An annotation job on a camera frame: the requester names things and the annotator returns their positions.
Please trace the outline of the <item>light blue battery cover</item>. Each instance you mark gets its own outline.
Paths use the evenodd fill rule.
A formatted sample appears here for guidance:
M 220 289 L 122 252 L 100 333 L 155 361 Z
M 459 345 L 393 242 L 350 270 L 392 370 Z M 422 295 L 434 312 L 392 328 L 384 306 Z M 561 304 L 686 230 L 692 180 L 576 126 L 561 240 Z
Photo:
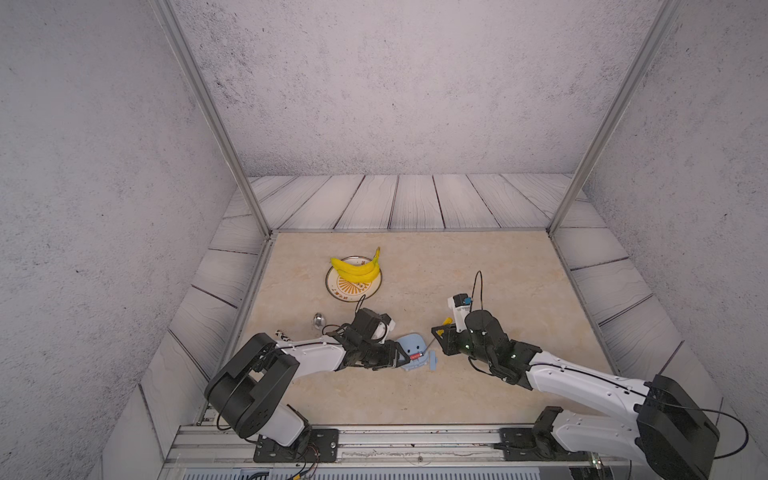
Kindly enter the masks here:
M 435 351 L 430 350 L 428 352 L 428 363 L 429 369 L 431 371 L 435 371 L 437 369 L 437 353 Z

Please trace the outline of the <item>aluminium front rail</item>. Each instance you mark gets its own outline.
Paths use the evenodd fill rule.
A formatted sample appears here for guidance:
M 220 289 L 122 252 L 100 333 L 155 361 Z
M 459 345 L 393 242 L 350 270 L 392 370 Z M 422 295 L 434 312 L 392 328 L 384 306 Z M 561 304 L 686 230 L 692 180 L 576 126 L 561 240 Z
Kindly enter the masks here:
M 213 426 L 183 427 L 159 474 L 162 479 L 246 479 L 264 472 L 289 479 L 653 479 L 637 462 L 599 454 L 561 461 L 521 455 L 505 458 L 497 449 L 500 426 L 341 426 L 333 462 L 313 453 L 299 460 L 257 463 L 258 444 Z

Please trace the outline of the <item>round patterned plate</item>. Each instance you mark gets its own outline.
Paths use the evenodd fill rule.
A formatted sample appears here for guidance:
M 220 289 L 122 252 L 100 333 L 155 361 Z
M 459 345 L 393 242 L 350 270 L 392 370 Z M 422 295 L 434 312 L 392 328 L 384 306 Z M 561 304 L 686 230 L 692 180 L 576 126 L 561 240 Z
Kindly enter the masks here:
M 350 256 L 341 259 L 353 265 L 361 265 L 372 259 L 360 256 Z M 325 285 L 328 292 L 336 299 L 343 302 L 357 302 L 363 296 L 366 298 L 374 295 L 382 284 L 383 274 L 380 268 L 379 276 L 369 284 L 355 284 L 340 278 L 338 273 L 331 266 L 325 279 Z

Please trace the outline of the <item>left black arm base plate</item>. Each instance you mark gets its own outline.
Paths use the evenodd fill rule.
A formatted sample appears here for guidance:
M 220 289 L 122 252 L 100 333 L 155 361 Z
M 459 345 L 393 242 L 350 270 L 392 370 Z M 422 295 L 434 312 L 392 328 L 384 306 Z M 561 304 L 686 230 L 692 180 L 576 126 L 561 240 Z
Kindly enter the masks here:
M 290 445 L 260 435 L 255 443 L 253 461 L 263 463 L 335 463 L 340 431 L 334 428 L 313 428 L 301 433 Z

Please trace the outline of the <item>light blue alarm clock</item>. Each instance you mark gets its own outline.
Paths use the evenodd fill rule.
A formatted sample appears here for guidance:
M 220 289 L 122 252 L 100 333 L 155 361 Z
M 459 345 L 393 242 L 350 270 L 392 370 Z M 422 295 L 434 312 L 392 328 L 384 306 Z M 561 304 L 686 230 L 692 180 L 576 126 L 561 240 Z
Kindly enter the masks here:
M 407 334 L 398 338 L 396 342 L 400 343 L 410 355 L 415 353 L 422 354 L 422 356 L 419 359 L 411 360 L 409 364 L 400 367 L 401 369 L 405 371 L 411 371 L 411 370 L 415 370 L 415 369 L 429 365 L 428 363 L 429 347 L 425 342 L 424 338 L 420 334 L 418 333 Z

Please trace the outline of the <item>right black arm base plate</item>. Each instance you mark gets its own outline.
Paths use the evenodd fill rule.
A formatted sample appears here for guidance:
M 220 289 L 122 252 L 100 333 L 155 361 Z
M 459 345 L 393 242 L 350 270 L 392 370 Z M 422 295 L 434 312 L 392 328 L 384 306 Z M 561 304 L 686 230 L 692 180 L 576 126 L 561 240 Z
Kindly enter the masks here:
M 590 454 L 568 450 L 553 435 L 553 423 L 564 409 L 547 406 L 532 427 L 508 427 L 499 430 L 500 441 L 492 448 L 502 452 L 505 461 L 587 461 Z

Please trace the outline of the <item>yellow banana bunch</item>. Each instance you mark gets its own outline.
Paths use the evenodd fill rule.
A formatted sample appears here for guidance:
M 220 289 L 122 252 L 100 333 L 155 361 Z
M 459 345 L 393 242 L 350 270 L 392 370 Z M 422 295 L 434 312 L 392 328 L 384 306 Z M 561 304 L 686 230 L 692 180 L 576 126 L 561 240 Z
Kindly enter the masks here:
M 353 265 L 338 258 L 331 258 L 330 263 L 339 277 L 345 281 L 355 284 L 369 284 L 380 274 L 379 258 L 380 249 L 377 248 L 372 260 L 361 265 Z

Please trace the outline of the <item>aluminium frame post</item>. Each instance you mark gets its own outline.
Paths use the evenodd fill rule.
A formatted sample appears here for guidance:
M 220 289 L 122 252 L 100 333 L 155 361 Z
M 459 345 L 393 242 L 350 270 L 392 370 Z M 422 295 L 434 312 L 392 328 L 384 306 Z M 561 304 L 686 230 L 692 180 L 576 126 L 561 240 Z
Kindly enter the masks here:
M 206 86 L 205 80 L 194 58 L 194 54 L 176 16 L 172 2 L 168 0 L 154 0 L 151 1 L 151 5 L 156 11 L 174 56 L 196 98 L 198 106 L 216 140 L 238 190 L 243 195 L 245 204 L 256 221 L 258 231 L 263 237 L 269 237 L 272 230 L 260 208 L 255 194 L 253 193 L 251 183 L 245 175 L 234 144 L 216 108 L 213 97 Z
M 665 37 L 678 16 L 681 4 L 682 1 L 680 0 L 665 0 L 661 2 L 660 9 L 650 25 L 647 35 L 631 62 L 600 126 L 573 173 L 564 197 L 547 227 L 547 233 L 551 239 L 555 237 L 556 232 L 563 226 L 579 191 L 586 184 L 611 135 L 628 108 L 635 91 L 651 67 Z

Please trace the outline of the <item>right aluminium frame post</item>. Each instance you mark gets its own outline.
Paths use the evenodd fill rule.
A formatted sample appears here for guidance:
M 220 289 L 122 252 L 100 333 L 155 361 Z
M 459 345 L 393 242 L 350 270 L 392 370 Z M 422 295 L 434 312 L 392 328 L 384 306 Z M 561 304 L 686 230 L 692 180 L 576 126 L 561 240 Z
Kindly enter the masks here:
M 678 16 L 681 4 L 682 1 L 680 0 L 665 0 L 661 2 L 660 9 L 650 25 L 647 35 L 631 62 L 600 126 L 573 173 L 564 197 L 547 227 L 547 233 L 551 239 L 555 237 L 556 232 L 563 226 L 579 191 L 586 184 L 611 135 L 628 108 L 635 91 L 651 67 L 665 37 Z

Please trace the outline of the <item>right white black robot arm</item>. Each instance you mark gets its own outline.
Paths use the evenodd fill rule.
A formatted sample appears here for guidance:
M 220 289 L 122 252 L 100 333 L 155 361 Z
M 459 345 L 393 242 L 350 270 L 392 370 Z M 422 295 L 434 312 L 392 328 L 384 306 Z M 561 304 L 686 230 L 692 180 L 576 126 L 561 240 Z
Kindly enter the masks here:
M 486 364 L 486 374 L 526 390 L 554 394 L 594 410 L 548 407 L 534 427 L 546 454 L 594 452 L 645 464 L 663 479 L 706 479 L 720 439 L 705 409 L 674 379 L 609 375 L 510 339 L 486 310 L 431 333 L 447 356 Z

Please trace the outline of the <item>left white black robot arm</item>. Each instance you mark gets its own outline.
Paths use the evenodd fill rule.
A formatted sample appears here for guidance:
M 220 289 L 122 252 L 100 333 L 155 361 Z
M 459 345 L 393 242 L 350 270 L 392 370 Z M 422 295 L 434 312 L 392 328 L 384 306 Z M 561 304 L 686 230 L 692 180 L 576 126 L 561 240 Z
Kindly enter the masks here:
M 360 307 L 352 322 L 314 340 L 292 342 L 258 333 L 213 376 L 205 399 L 238 437 L 247 441 L 263 437 L 298 455 L 307 449 L 312 427 L 282 403 L 289 386 L 317 373 L 407 365 L 411 354 L 389 338 L 394 327 L 389 315 Z

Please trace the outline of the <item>left aluminium frame post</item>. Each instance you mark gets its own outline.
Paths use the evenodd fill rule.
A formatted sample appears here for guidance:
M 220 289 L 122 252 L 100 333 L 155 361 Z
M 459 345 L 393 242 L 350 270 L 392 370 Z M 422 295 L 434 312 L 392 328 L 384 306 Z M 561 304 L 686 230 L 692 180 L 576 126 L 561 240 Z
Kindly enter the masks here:
M 168 0 L 154 0 L 151 1 L 151 5 L 156 11 L 174 56 L 196 98 L 198 106 L 216 140 L 238 190 L 243 195 L 245 204 L 256 221 L 258 231 L 263 237 L 269 237 L 272 230 L 260 208 L 255 194 L 253 193 L 251 183 L 245 175 L 234 144 L 216 108 L 213 97 L 206 86 L 205 80 L 194 58 L 194 54 L 176 16 L 172 2 Z

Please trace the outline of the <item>yellow handled screwdriver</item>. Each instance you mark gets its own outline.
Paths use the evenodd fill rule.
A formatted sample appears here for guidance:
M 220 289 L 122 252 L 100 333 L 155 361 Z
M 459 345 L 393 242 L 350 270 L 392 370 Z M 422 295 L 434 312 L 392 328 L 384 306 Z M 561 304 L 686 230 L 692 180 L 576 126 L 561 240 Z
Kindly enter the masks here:
M 438 345 L 445 355 L 454 355 L 456 347 L 456 325 L 451 319 L 442 325 L 432 327 L 431 335 L 433 340 L 431 344 Z

